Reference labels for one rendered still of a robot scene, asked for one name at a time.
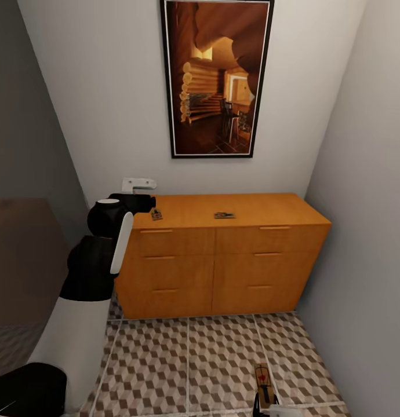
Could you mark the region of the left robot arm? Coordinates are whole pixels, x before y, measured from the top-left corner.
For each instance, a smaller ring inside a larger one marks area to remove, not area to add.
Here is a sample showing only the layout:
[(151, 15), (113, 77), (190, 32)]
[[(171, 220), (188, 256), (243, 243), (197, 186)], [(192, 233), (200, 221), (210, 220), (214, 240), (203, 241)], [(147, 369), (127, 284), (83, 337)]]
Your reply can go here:
[(123, 178), (121, 193), (98, 200), (85, 235), (68, 255), (69, 273), (27, 364), (0, 376), (0, 417), (60, 417), (75, 413), (98, 379), (114, 278), (118, 277), (133, 215), (149, 213), (151, 179)]

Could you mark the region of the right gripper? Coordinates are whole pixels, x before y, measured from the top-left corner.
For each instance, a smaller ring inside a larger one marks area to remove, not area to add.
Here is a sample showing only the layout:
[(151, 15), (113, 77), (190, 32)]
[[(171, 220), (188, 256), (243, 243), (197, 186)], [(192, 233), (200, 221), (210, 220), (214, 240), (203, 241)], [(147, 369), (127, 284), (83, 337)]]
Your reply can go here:
[(259, 395), (256, 393), (254, 407), (253, 407), (253, 417), (270, 417), (269, 415), (264, 415), (260, 412), (260, 400)]

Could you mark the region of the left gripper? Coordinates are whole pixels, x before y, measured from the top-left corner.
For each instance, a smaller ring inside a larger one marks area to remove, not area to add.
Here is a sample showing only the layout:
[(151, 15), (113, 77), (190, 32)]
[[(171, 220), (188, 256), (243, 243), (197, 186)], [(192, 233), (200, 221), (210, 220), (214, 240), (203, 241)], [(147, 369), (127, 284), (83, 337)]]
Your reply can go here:
[(112, 193), (110, 197), (121, 197), (131, 200), (135, 208), (134, 215), (136, 213), (149, 213), (156, 207), (156, 198), (151, 195), (122, 195), (121, 193)]

